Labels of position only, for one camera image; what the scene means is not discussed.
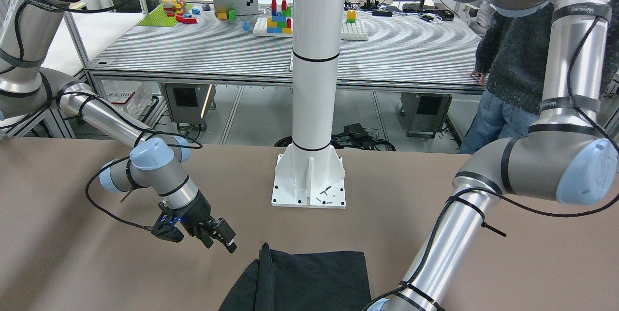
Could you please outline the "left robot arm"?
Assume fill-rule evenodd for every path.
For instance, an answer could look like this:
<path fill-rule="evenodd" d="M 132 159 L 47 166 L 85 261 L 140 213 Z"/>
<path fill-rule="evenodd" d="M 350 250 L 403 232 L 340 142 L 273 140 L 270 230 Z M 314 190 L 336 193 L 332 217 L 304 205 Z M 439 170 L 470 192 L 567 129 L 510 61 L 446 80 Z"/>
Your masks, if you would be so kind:
<path fill-rule="evenodd" d="M 601 106 L 611 0 L 491 0 L 505 16 L 554 6 L 540 118 L 527 137 L 504 138 L 473 154 L 453 179 L 431 234 L 398 287 L 369 311 L 442 310 L 440 303 L 486 214 L 508 194 L 593 205 L 615 178 L 618 148 L 595 124 Z"/>

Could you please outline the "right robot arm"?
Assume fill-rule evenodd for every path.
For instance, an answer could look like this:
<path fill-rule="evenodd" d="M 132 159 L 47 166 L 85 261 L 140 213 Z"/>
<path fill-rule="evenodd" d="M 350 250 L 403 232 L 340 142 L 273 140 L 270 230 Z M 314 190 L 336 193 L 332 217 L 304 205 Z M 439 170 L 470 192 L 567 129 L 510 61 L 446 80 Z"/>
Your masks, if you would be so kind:
<path fill-rule="evenodd" d="M 211 216 L 210 204 L 184 170 L 192 149 L 201 144 L 184 135 L 153 130 L 90 86 L 60 71 L 42 68 L 49 46 L 71 3 L 80 0 L 14 0 L 1 37 L 1 119 L 29 117 L 49 108 L 76 116 L 130 148 L 97 176 L 109 192 L 152 188 L 161 214 L 153 225 L 138 225 L 169 242 L 186 232 L 211 247 L 217 240 L 233 253 L 235 232 L 225 219 Z"/>

